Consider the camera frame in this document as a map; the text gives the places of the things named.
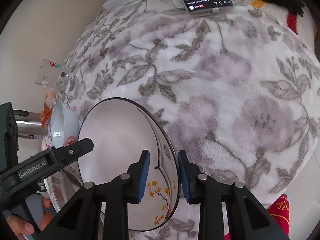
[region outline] white bowl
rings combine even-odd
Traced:
[[[66,103],[59,101],[51,118],[52,146],[59,148],[78,141],[79,131],[80,125],[76,113]]]

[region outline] metal pin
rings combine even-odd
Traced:
[[[84,184],[84,188],[89,189],[89,188],[92,188],[93,185],[94,185],[93,182],[89,181]]]
[[[201,173],[198,175],[198,178],[201,180],[206,180],[208,178],[208,176],[206,174]]]
[[[123,180],[129,179],[130,178],[130,174],[123,173],[123,174],[120,175],[120,178],[123,179]]]
[[[237,181],[237,182],[235,183],[235,186],[236,186],[237,188],[243,188],[243,187],[244,187],[244,184],[243,184],[242,182],[240,182],[240,181]]]

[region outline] human hand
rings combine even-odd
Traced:
[[[42,198],[42,205],[44,208],[49,208],[51,205],[50,199]],[[7,223],[14,232],[14,234],[18,237],[19,240],[25,240],[23,235],[32,235],[34,233],[33,225],[25,222],[20,217],[11,215],[7,217]],[[45,211],[44,216],[40,222],[40,229],[43,230],[52,220],[52,215]]]

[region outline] floral blanket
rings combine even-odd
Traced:
[[[217,181],[242,181],[265,206],[312,154],[320,129],[320,64],[274,17],[235,0],[206,17],[172,0],[133,0],[90,22],[68,55],[59,99],[81,120],[99,101],[132,99],[178,152]],[[196,238],[199,207],[181,199],[169,223],[135,240]]]

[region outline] red fabric with gold pattern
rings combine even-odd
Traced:
[[[268,209],[287,236],[289,236],[289,211],[290,205],[286,194],[282,194]],[[229,234],[224,236],[224,240],[229,240]]]

